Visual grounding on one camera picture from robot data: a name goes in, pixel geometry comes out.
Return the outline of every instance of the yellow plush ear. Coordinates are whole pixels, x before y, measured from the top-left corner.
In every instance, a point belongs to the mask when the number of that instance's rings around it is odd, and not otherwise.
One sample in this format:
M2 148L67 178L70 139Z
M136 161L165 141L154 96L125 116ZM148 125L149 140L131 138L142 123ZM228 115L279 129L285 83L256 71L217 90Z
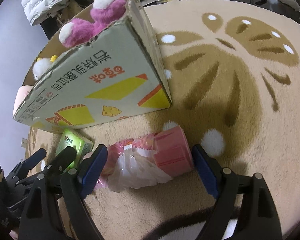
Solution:
M57 59L57 55L53 55L52 57L51 57L51 62L54 62L56 59Z

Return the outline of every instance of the white plastic bag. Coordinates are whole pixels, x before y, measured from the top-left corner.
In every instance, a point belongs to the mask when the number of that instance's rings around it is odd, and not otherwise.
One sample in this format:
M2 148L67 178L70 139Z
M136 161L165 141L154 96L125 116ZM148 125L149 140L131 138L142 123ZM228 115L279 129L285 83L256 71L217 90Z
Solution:
M119 156L114 172L108 177L111 191L122 192L129 187L141 188L166 183L172 177L158 168L153 155L156 151L141 148L125 149Z

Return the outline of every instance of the green juice box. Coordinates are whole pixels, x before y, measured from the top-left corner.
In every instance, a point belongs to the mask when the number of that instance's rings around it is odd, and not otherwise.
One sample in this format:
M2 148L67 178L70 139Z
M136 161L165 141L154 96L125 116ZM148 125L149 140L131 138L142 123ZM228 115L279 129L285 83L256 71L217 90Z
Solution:
M73 130L65 129L56 150L56 155L67 146L71 146L77 151L76 159L67 167L67 170L69 170L76 168L80 162L80 158L92 151L93 142Z

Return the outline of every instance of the blue gripper pad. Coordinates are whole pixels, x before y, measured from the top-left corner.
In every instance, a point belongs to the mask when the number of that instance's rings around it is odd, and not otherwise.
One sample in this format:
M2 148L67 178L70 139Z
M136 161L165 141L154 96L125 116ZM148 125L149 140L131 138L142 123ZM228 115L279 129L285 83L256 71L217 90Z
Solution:
M219 197L219 191L218 191L218 182L213 174L212 170L210 169L209 165L205 161L205 159L202 157L199 150L194 146L192 148L192 158L194 160L194 166L196 167L200 179L206 188L206 191L208 194L212 195L215 199L218 199Z
M78 174L78 181L82 185L80 192L81 199L84 199L93 192L107 159L107 147L100 144L90 158L82 161L82 169Z

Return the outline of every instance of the pink stuffed toy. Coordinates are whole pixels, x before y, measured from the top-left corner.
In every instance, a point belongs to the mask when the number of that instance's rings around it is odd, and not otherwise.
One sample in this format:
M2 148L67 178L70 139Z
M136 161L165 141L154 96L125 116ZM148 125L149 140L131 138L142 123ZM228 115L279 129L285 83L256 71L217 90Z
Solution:
M59 40L63 46L71 48L89 41L98 35L111 22L124 15L126 0L94 0L90 15L94 23L80 18L72 19L65 24L59 33Z

